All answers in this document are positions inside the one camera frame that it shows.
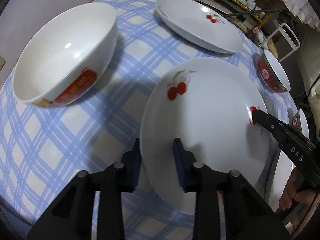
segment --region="red patterned bowl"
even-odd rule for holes
[[[302,133],[305,137],[309,139],[309,127],[306,116],[302,109],[294,115],[291,124],[298,132]]]
[[[280,62],[268,50],[264,50],[258,62],[262,79],[269,88],[278,93],[290,91],[290,82]]]

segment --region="blue plaid tablecloth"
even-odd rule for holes
[[[116,9],[119,38],[111,63],[92,89],[71,105],[50,110],[18,103],[12,74],[0,92],[0,196],[12,213],[31,224],[79,170],[102,171],[132,149],[152,90],[168,70],[190,58],[232,63],[256,85],[269,113],[288,123],[288,112],[297,112],[289,92],[270,93],[261,84],[254,64],[261,50],[241,32],[244,50],[219,54],[172,32],[154,12],[156,0],[95,2]],[[261,194],[275,152],[272,141],[256,185]],[[143,167],[136,191],[123,194],[122,201],[127,239],[191,238],[193,216],[161,200]]]

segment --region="finger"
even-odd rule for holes
[[[281,200],[281,209],[283,211],[291,207],[292,199],[288,196],[288,194],[283,194],[280,200]]]
[[[282,211],[286,210],[282,197],[279,199],[279,207],[281,208]]]
[[[311,205],[315,196],[316,196],[315,191],[311,189],[307,189],[307,190],[296,193],[296,195],[294,196],[294,200],[300,203]]]
[[[288,182],[285,185],[284,190],[287,192],[289,198],[291,198],[291,199],[294,198],[294,196],[296,195],[296,192],[297,192],[296,185],[294,183],[290,183],[290,182]]]
[[[297,180],[297,176],[298,176],[298,168],[295,167],[292,171],[291,171],[291,175],[288,179],[288,182],[291,182],[291,183],[295,183],[296,180]]]

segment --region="white cloth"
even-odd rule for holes
[[[316,81],[320,74],[320,32],[306,26],[305,35],[300,49],[297,51],[297,62],[300,68],[308,101],[311,107],[316,130],[320,130],[320,80]]]
[[[293,15],[320,31],[320,21],[308,0],[282,0]]]

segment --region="white plate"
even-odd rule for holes
[[[187,92],[170,101],[168,84],[182,81],[187,83]],[[176,137],[212,169],[237,169],[251,185],[257,182],[268,155],[270,133],[250,125],[251,106],[267,112],[251,80],[221,59],[194,58],[163,77],[149,98],[140,132],[148,178],[163,200],[194,214],[195,193],[184,193],[178,182],[172,153]]]
[[[156,10],[174,32],[205,49],[220,53],[243,50],[239,30],[220,14],[192,0],[158,0]],[[217,23],[207,15],[220,17]]]
[[[299,109],[298,114],[300,115],[302,134],[309,139],[309,128],[306,116],[302,109]],[[279,208],[279,199],[294,167],[295,165],[283,151],[277,154],[272,162],[265,200],[274,212]]]

